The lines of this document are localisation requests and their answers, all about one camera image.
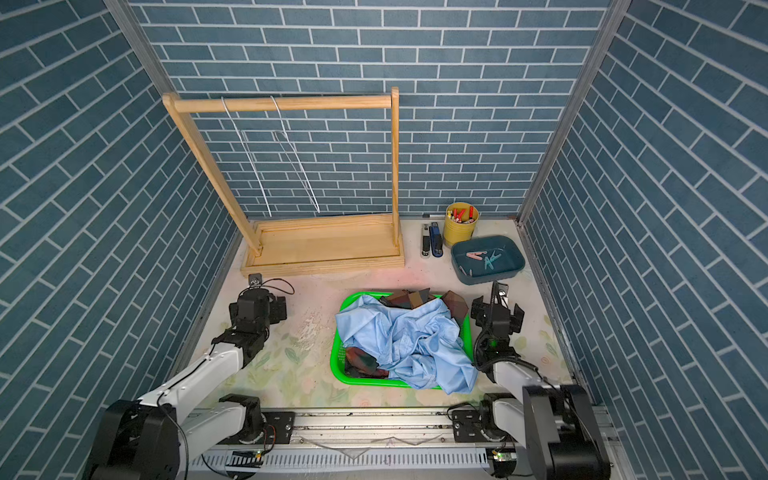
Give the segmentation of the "teal plastic tub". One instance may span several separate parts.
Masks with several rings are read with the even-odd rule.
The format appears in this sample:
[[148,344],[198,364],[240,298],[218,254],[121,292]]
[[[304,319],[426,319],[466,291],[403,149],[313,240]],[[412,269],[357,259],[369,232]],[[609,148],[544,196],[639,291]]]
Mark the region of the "teal plastic tub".
[[513,278],[526,266],[518,245],[503,235],[478,237],[454,244],[451,262],[457,278],[465,285]]

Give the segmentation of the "white wire hanger plaid shirt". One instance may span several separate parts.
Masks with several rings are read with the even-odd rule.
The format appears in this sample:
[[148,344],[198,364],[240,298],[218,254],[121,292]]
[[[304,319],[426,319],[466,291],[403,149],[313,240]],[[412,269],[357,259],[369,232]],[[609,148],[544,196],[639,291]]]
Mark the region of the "white wire hanger plaid shirt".
[[257,170],[256,160],[255,160],[255,157],[254,157],[254,155],[252,154],[252,152],[250,150],[250,147],[249,147],[248,142],[246,140],[246,136],[243,134],[243,132],[238,127],[236,119],[234,118],[233,114],[231,113],[231,111],[229,109],[227,100],[224,97],[221,97],[220,101],[221,101],[221,104],[222,104],[222,106],[224,108],[224,112],[226,113],[226,115],[228,117],[228,120],[231,122],[232,127],[233,127],[233,129],[235,131],[235,134],[238,137],[239,143],[240,143],[240,145],[241,145],[241,147],[243,149],[243,152],[244,152],[244,154],[246,156],[246,159],[247,159],[247,161],[248,161],[248,163],[249,163],[249,165],[251,167],[251,170],[253,171],[253,173],[254,173],[254,175],[256,177],[256,181],[257,181],[257,184],[258,184],[261,196],[262,196],[263,204],[264,204],[264,206],[265,206],[265,208],[267,210],[268,217],[272,218],[273,217],[272,207],[271,207],[271,204],[270,204],[270,202],[269,202],[269,200],[267,198],[267,195],[266,195],[266,189],[265,189],[265,187],[263,185],[263,178],[262,178],[262,175]]

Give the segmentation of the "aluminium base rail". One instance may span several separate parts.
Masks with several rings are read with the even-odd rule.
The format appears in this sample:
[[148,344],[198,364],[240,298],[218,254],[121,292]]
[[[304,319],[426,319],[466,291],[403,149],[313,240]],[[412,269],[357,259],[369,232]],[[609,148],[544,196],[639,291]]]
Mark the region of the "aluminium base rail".
[[236,404],[195,410],[173,425],[180,445],[158,449],[177,455],[167,478],[206,467],[231,479],[258,471],[355,471],[481,466],[496,478],[609,479],[612,464],[595,419],[546,414],[526,427],[519,414],[504,414],[503,429],[487,403],[446,408],[266,410],[254,433],[234,432]]

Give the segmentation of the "red clothespins in bucket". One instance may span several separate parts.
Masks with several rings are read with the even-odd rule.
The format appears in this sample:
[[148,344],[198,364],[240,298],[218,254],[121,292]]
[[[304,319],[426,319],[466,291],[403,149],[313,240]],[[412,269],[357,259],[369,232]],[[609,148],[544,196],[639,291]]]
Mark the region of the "red clothespins in bucket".
[[473,206],[452,208],[448,211],[449,219],[457,224],[471,224],[477,221],[477,210]]

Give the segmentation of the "white wire hanger blue shirt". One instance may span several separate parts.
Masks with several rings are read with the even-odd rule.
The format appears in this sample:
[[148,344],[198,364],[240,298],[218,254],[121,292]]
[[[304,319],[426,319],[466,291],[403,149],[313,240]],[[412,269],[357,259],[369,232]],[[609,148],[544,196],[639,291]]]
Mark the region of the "white wire hanger blue shirt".
[[308,174],[304,168],[304,165],[299,157],[298,150],[296,148],[296,145],[291,141],[289,133],[288,133],[288,122],[283,118],[282,116],[282,110],[280,109],[280,106],[277,102],[277,99],[274,96],[270,97],[270,100],[272,101],[272,104],[274,105],[275,111],[277,113],[278,120],[281,125],[281,134],[274,134],[274,137],[276,138],[278,144],[283,149],[283,153],[285,154],[286,158],[288,159],[289,164],[294,169],[295,173],[297,174],[297,177],[300,180],[300,183],[302,184],[302,187],[305,190],[305,193],[307,194],[311,205],[314,207],[315,211],[317,213],[321,212],[319,202],[317,200],[317,196],[314,192],[314,189],[310,183]]

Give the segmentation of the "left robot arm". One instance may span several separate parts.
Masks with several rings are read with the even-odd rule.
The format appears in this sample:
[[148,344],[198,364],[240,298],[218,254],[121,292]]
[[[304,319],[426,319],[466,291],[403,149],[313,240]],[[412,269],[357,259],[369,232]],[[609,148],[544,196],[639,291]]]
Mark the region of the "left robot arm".
[[83,476],[86,479],[185,478],[190,463],[222,441],[257,449],[258,459],[278,442],[258,398],[227,394],[204,413],[195,408],[264,348],[287,306],[262,286],[250,286],[228,307],[230,326],[210,349],[136,400],[118,400],[104,413]]

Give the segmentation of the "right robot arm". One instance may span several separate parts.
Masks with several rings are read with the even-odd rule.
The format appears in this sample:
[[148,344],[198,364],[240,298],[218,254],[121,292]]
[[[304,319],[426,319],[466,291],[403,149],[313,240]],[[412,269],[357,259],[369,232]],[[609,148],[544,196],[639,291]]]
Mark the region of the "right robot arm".
[[485,441],[488,473],[497,479],[607,479],[611,462],[586,390],[555,384],[511,344],[524,311],[511,305],[496,282],[488,300],[473,300],[470,316],[480,332],[473,343],[477,370],[501,387],[478,405],[446,414],[458,443]]

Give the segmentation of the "yellow metal bucket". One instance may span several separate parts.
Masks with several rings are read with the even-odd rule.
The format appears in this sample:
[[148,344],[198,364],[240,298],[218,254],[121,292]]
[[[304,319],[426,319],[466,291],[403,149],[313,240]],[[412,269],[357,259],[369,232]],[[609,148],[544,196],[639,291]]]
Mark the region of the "yellow metal bucket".
[[456,243],[470,240],[479,218],[479,210],[469,203],[455,202],[449,205],[443,227],[444,243],[452,247]]

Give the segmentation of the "light blue long-sleeve shirt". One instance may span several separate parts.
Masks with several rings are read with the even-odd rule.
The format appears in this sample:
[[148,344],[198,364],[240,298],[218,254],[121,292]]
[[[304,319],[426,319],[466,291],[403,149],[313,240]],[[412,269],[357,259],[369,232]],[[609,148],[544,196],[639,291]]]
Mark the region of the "light blue long-sleeve shirt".
[[412,308],[389,306],[388,295],[363,293],[336,314],[342,346],[372,357],[389,381],[413,389],[469,394],[478,371],[466,351],[462,322],[438,298]]

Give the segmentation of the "blue black stapler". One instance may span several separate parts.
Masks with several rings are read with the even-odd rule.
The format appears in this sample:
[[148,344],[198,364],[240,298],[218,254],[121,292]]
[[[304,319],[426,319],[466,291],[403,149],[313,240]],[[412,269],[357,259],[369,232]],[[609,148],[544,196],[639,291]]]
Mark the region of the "blue black stapler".
[[443,256],[443,239],[437,222],[431,222],[429,225],[429,240],[431,254],[435,258]]

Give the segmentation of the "white black stapler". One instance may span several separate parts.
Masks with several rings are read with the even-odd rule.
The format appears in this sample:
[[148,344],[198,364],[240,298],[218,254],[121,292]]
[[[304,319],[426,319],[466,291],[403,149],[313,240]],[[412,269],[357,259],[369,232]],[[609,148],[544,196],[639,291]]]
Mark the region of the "white black stapler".
[[431,237],[428,224],[423,224],[421,229],[421,256],[424,258],[431,256]]

